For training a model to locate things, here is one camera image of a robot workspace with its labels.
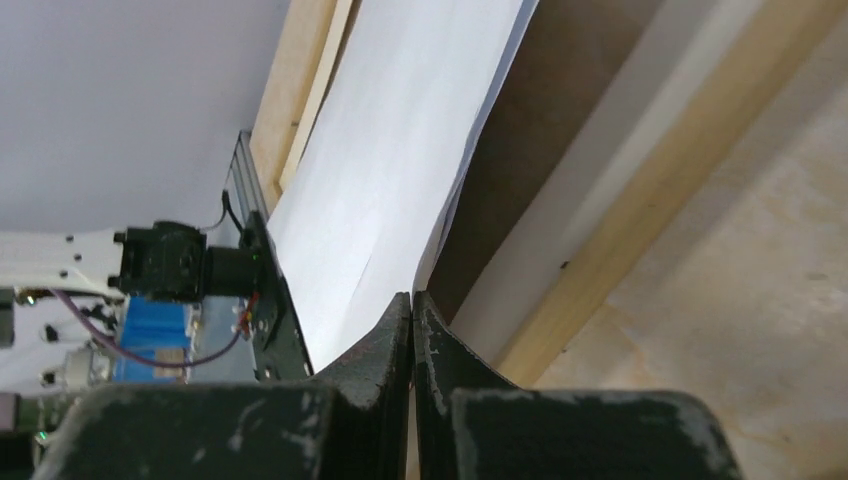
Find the brown cardboard backing board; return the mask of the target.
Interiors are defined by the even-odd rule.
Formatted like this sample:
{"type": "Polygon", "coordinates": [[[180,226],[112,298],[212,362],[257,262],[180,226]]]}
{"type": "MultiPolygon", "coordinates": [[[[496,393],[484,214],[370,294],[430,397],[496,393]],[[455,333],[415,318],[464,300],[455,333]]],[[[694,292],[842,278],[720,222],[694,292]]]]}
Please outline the brown cardboard backing board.
{"type": "Polygon", "coordinates": [[[452,320],[661,4],[542,0],[483,126],[428,290],[452,320]]]}

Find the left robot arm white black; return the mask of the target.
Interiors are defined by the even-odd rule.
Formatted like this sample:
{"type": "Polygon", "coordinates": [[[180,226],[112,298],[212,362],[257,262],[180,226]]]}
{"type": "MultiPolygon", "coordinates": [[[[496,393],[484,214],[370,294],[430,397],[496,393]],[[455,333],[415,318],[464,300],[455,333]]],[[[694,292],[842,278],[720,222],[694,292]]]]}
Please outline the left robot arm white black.
{"type": "Polygon", "coordinates": [[[210,246],[200,230],[172,221],[149,228],[1,235],[1,285],[118,299],[192,304],[249,297],[266,272],[251,248],[210,246]]]}

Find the aluminium front rail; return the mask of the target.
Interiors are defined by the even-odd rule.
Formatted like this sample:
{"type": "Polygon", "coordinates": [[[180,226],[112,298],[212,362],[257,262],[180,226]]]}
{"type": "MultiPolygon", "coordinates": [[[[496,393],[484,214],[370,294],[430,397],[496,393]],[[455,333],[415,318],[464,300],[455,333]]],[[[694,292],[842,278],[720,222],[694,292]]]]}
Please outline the aluminium front rail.
{"type": "Polygon", "coordinates": [[[242,220],[246,220],[250,212],[257,211],[262,220],[267,221],[269,211],[249,148],[251,138],[250,130],[239,132],[230,163],[228,184],[233,187],[232,192],[237,199],[242,220]]]}

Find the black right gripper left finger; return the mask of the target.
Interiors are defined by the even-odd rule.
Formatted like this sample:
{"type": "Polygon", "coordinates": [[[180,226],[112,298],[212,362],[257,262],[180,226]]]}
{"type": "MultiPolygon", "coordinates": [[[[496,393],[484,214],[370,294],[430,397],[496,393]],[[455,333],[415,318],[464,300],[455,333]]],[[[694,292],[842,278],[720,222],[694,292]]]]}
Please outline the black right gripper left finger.
{"type": "Polygon", "coordinates": [[[62,422],[38,479],[401,479],[411,305],[300,381],[94,389],[62,422]]]}

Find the white mat board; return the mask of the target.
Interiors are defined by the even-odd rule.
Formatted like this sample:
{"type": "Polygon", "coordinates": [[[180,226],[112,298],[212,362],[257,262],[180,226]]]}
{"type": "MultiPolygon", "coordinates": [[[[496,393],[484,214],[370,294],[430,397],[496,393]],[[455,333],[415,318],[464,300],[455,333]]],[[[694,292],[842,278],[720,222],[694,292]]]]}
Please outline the white mat board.
{"type": "Polygon", "coordinates": [[[483,269],[453,328],[493,360],[715,72],[757,1],[667,1],[564,157],[483,269]]]}

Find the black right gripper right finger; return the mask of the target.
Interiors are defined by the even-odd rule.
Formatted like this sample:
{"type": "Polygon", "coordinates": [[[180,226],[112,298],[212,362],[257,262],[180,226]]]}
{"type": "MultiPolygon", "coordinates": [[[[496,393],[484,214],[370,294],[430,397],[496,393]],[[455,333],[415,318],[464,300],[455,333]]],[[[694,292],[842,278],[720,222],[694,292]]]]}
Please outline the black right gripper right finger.
{"type": "Polygon", "coordinates": [[[667,390],[527,390],[493,370],[415,294],[425,479],[738,479],[706,405],[667,390]]]}

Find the white paper sheet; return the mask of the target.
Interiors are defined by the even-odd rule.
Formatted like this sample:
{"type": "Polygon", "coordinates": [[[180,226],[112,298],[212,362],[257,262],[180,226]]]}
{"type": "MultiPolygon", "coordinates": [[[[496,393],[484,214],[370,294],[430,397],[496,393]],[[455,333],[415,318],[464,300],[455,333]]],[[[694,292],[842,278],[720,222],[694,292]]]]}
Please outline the white paper sheet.
{"type": "Polygon", "coordinates": [[[425,283],[532,1],[365,1],[268,228],[321,370],[425,283]]]}

